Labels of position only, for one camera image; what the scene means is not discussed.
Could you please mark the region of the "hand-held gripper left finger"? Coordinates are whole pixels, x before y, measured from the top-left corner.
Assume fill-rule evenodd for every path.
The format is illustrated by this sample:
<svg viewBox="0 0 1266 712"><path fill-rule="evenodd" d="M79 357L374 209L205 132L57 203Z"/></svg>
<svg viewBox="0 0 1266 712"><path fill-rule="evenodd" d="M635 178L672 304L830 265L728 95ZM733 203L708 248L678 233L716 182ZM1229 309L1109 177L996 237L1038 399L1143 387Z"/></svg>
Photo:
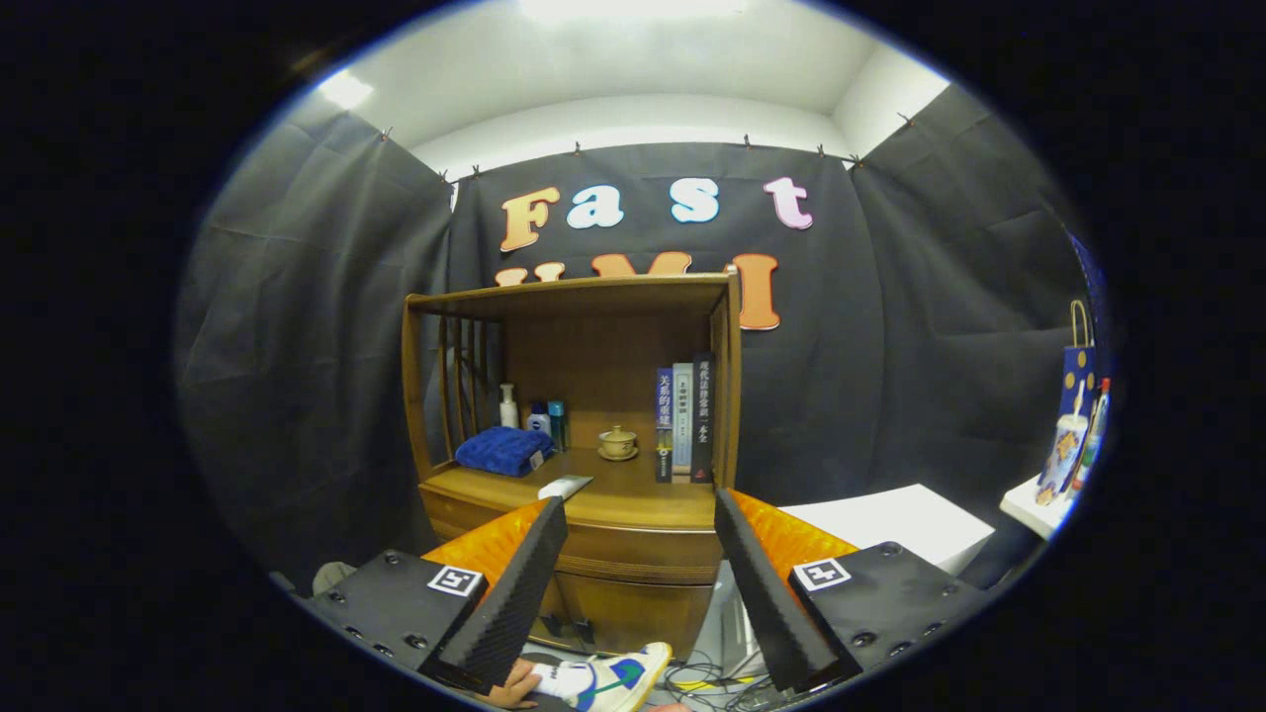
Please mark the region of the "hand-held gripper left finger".
<svg viewBox="0 0 1266 712"><path fill-rule="evenodd" d="M541 497L417 556L386 550L298 604L386 666L457 689L503 685L567 538L561 497Z"/></svg>

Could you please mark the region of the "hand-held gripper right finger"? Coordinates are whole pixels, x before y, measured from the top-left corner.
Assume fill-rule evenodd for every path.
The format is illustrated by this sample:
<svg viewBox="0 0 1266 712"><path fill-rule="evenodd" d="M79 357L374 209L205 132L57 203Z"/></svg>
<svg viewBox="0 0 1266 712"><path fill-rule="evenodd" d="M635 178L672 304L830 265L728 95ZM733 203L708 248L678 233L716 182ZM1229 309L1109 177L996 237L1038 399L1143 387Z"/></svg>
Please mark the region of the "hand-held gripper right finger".
<svg viewBox="0 0 1266 712"><path fill-rule="evenodd" d="M987 601L903 544L855 546L736 489L717 492L714 530L779 692L889 666Z"/></svg>

